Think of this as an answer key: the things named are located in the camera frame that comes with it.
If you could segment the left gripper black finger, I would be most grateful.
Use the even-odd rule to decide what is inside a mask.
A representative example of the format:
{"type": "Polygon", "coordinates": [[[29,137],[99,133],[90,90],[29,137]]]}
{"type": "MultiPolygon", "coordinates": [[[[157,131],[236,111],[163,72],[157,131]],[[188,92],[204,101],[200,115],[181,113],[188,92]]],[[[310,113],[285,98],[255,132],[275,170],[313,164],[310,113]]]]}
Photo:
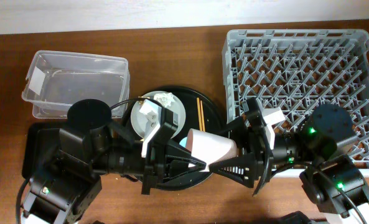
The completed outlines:
{"type": "Polygon", "coordinates": [[[172,139],[168,140],[165,146],[165,158],[167,161],[182,161],[193,164],[197,168],[206,168],[206,163],[197,159],[191,155],[191,152],[187,150],[185,147],[181,146],[179,143],[173,141],[172,139]]]}
{"type": "Polygon", "coordinates": [[[212,175],[211,172],[192,172],[176,179],[169,177],[169,166],[165,168],[163,183],[157,184],[159,190],[185,190],[195,187],[207,180],[212,175]]]}

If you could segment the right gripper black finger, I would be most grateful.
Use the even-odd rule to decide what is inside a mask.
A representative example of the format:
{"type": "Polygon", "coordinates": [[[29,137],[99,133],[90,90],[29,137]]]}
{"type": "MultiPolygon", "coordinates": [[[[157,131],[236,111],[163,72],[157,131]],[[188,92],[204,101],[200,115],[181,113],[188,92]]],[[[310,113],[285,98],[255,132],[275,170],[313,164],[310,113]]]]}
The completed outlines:
{"type": "Polygon", "coordinates": [[[255,154],[249,153],[209,165],[210,172],[231,179],[247,188],[253,188],[255,182],[255,154]]]}
{"type": "Polygon", "coordinates": [[[217,131],[217,135],[225,136],[232,140],[244,140],[248,135],[248,128],[245,124],[245,120],[240,116],[217,131]]]}

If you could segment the pink plastic cup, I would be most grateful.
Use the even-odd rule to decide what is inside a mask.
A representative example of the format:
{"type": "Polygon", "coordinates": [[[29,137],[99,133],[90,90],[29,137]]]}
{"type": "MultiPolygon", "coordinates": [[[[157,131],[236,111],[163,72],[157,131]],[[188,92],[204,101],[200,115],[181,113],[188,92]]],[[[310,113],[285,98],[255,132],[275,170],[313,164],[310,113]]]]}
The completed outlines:
{"type": "Polygon", "coordinates": [[[202,172],[208,172],[209,165],[214,162],[231,159],[238,155],[238,148],[234,140],[197,129],[190,129],[185,148],[191,152],[192,157],[206,163],[202,172]]]}

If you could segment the light blue plastic cup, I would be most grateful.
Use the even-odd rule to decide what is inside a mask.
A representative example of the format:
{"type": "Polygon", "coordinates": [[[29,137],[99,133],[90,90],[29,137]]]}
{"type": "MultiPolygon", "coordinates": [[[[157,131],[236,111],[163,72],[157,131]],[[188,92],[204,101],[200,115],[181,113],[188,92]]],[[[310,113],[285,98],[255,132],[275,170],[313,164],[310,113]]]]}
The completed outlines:
{"type": "Polygon", "coordinates": [[[179,144],[182,146],[182,147],[186,147],[187,145],[187,137],[183,138],[180,140],[179,144]]]}

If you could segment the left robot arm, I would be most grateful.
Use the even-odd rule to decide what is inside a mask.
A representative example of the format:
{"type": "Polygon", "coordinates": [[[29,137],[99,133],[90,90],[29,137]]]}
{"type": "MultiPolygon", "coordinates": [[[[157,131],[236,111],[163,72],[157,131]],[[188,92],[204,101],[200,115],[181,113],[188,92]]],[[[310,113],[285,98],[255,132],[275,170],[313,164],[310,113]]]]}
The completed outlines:
{"type": "Polygon", "coordinates": [[[105,102],[73,104],[57,142],[18,191],[16,222],[79,222],[101,191],[102,175],[138,176],[147,195],[166,181],[204,170],[204,161],[172,140],[177,115],[156,100],[139,101],[148,122],[143,140],[113,121],[113,109],[105,102]]]}

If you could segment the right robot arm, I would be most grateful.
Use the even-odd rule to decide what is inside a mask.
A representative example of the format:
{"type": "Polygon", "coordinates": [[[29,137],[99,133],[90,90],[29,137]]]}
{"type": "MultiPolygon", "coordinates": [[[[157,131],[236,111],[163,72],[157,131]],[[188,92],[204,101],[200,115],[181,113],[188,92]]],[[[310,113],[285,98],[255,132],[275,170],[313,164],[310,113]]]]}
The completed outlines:
{"type": "Polygon", "coordinates": [[[348,156],[358,144],[350,114],[338,105],[318,106],[295,133],[276,134],[256,98],[241,103],[245,112],[227,124],[240,153],[210,164],[215,174],[254,190],[295,166],[308,199],[327,223],[369,223],[369,186],[348,156]]]}

